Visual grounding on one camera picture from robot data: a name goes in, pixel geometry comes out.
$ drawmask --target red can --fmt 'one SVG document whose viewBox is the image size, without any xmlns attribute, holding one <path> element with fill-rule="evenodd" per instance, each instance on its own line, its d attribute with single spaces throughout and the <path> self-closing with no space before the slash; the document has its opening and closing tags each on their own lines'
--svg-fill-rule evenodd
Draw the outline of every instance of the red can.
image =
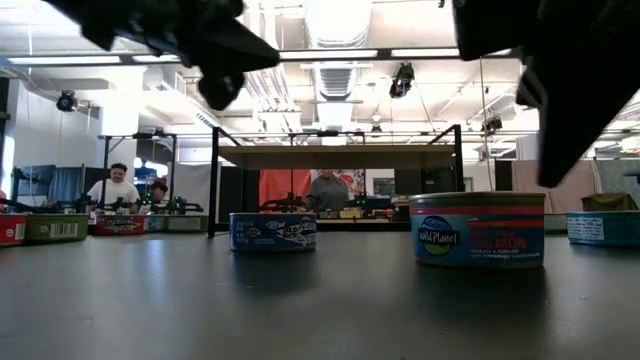
<svg viewBox="0 0 640 360">
<path fill-rule="evenodd" d="M 0 215 L 0 246 L 22 244 L 26 228 L 26 215 Z"/>
</svg>

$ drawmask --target wooden shelf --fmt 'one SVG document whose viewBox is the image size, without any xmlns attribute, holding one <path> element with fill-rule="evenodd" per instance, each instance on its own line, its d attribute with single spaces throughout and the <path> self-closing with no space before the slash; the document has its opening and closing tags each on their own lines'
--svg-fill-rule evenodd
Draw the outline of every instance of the wooden shelf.
<svg viewBox="0 0 640 360">
<path fill-rule="evenodd" d="M 449 166 L 453 145 L 223 146 L 220 156 L 257 169 L 420 169 Z"/>
</svg>

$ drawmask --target white t-shirt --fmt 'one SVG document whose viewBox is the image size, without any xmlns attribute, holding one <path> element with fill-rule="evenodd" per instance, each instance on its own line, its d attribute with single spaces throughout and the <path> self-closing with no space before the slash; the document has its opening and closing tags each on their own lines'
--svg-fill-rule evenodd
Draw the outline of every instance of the white t-shirt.
<svg viewBox="0 0 640 360">
<path fill-rule="evenodd" d="M 102 181 L 98 181 L 87 193 L 91 196 L 91 200 L 100 201 L 102 196 Z M 113 204 L 121 197 L 123 201 L 133 203 L 140 199 L 138 189 L 133 184 L 126 181 L 114 183 L 111 179 L 107 179 L 107 195 L 104 197 L 105 204 Z"/>
</svg>

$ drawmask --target can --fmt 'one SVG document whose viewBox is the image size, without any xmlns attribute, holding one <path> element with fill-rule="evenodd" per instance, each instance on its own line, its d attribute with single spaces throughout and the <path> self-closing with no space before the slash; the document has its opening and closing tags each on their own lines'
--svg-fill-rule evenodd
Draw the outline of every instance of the can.
<svg viewBox="0 0 640 360">
<path fill-rule="evenodd" d="M 0 215 L 0 247 L 21 245 L 27 226 L 26 215 Z"/>
<path fill-rule="evenodd" d="M 141 235 L 146 232 L 143 215 L 97 215 L 95 234 L 98 236 Z"/>
<path fill-rule="evenodd" d="M 542 266 L 544 199 L 508 191 L 412 196 L 416 260 L 456 267 Z"/>
<path fill-rule="evenodd" d="M 229 219 L 232 250 L 295 252 L 316 248 L 316 214 L 236 213 Z"/>
<path fill-rule="evenodd" d="M 144 230 L 147 233 L 162 232 L 167 229 L 167 217 L 165 215 L 145 215 Z"/>
<path fill-rule="evenodd" d="M 577 245 L 639 247 L 640 211 L 569 213 L 567 237 Z"/>
<path fill-rule="evenodd" d="M 87 214 L 32 214 L 27 216 L 25 243 L 82 241 L 88 229 Z"/>
<path fill-rule="evenodd" d="M 168 215 L 166 231 L 170 233 L 206 232 L 209 218 L 204 215 Z"/>
</svg>

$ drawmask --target workbench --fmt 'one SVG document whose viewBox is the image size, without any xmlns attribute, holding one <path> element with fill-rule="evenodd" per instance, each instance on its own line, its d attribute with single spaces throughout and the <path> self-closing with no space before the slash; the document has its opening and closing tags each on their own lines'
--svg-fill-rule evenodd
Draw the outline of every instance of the workbench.
<svg viewBox="0 0 640 360">
<path fill-rule="evenodd" d="M 547 238 L 545 267 L 414 261 L 409 233 L 246 255 L 149 234 L 0 252 L 0 358 L 634 359 L 640 253 Z"/>
</svg>

